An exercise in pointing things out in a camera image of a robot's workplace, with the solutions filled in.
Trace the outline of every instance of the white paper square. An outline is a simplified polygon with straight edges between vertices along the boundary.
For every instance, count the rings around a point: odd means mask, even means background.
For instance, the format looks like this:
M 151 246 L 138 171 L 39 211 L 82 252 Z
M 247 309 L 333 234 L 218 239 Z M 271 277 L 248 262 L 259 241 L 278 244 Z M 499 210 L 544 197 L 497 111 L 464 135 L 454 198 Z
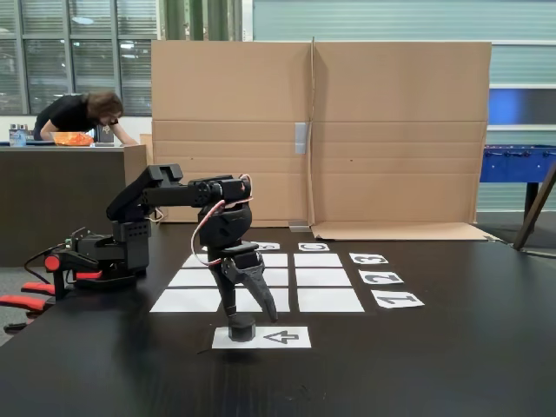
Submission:
M 326 243 L 312 242 L 312 243 L 299 243 L 299 250 L 303 252 L 327 252 L 330 249 Z
M 262 277 L 269 287 L 287 287 L 289 284 L 286 268 L 266 268 Z
M 257 326 L 252 341 L 231 341 L 228 328 L 217 328 L 213 349 L 295 349 L 311 348 L 307 327 Z
M 167 289 L 151 313 L 214 313 L 220 305 L 217 288 Z
M 395 272 L 359 271 L 361 279 L 370 285 L 401 284 L 403 281 Z
M 376 291 L 371 290 L 379 306 L 384 308 L 419 307 L 425 304 L 411 293 L 401 291 Z
M 354 263 L 360 263 L 361 265 L 373 265 L 376 263 L 388 263 L 388 261 L 382 255 L 370 255 L 370 254 L 349 254 L 351 260 Z
M 169 287 L 216 287 L 215 277 L 208 268 L 180 269 L 168 284 Z
M 352 288 L 299 288 L 297 300 L 302 313 L 365 311 Z
M 207 254 L 197 254 L 197 256 L 203 262 L 209 261 L 209 256 Z M 182 268 L 206 268 L 206 267 L 207 267 L 206 265 L 200 263 L 197 260 L 197 258 L 195 258 L 193 255 L 190 255 L 189 258 L 183 263 L 182 266 Z
M 296 268 L 299 287 L 351 287 L 346 271 L 340 268 Z
M 341 268 L 337 254 L 294 254 L 294 259 L 297 268 Z
M 275 299 L 276 311 L 289 312 L 289 297 L 287 288 L 271 288 L 270 294 Z M 238 288 L 235 290 L 235 305 L 240 313 L 249 313 L 262 311 L 261 306 L 257 304 L 253 295 L 246 288 Z
M 261 254 L 267 268 L 285 268 L 288 266 L 288 254 Z

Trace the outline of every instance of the blue foosball table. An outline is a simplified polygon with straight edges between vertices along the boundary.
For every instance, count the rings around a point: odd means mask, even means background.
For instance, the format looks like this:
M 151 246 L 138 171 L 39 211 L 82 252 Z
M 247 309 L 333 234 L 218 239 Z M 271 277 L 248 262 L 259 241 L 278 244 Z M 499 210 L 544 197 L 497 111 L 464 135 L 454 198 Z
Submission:
M 554 146 L 487 145 L 483 154 L 480 181 L 526 183 L 526 217 L 539 193 L 539 183 L 545 180 L 555 162 Z

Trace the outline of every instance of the cardboard sheet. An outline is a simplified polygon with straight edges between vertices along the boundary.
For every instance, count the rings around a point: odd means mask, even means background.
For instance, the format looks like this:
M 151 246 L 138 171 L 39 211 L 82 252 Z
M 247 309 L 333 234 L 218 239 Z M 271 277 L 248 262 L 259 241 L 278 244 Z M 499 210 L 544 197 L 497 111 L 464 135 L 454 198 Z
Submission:
M 155 163 L 180 163 L 186 180 L 248 172 L 254 227 L 305 220 L 328 239 L 484 239 L 466 223 L 490 52 L 489 43 L 154 42 Z M 171 208 L 168 220 L 194 222 L 196 210 Z
M 312 227 L 317 238 L 338 241 L 486 241 L 498 240 L 466 223 L 322 222 Z
M 156 163 L 179 163 L 184 183 L 212 175 L 249 173 L 253 218 L 287 226 L 307 213 L 304 155 L 295 153 L 292 122 L 154 121 Z M 197 208 L 170 208 L 172 222 L 196 222 Z
M 483 238 L 465 223 L 476 209 L 490 49 L 315 44 L 314 235 Z
M 305 43 L 154 41 L 153 120 L 305 122 L 310 65 Z
M 317 42 L 314 120 L 485 121 L 490 54 L 490 43 Z

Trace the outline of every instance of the person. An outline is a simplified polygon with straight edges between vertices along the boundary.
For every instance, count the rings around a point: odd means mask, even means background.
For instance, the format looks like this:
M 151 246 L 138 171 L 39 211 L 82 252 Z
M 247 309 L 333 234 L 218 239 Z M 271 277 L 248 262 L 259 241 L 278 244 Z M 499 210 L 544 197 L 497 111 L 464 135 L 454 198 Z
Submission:
M 62 96 L 36 117 L 36 141 L 51 141 L 54 132 L 88 132 L 96 126 L 109 126 L 124 145 L 136 145 L 118 118 L 123 114 L 120 98 L 112 91 Z

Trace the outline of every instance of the gray counter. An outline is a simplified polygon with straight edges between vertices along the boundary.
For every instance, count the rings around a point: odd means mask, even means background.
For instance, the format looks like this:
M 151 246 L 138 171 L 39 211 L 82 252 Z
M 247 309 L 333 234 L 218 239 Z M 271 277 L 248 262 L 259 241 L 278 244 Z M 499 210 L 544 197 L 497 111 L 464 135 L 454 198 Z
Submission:
M 19 267 L 81 227 L 110 233 L 106 208 L 146 167 L 144 145 L 0 147 L 0 267 Z

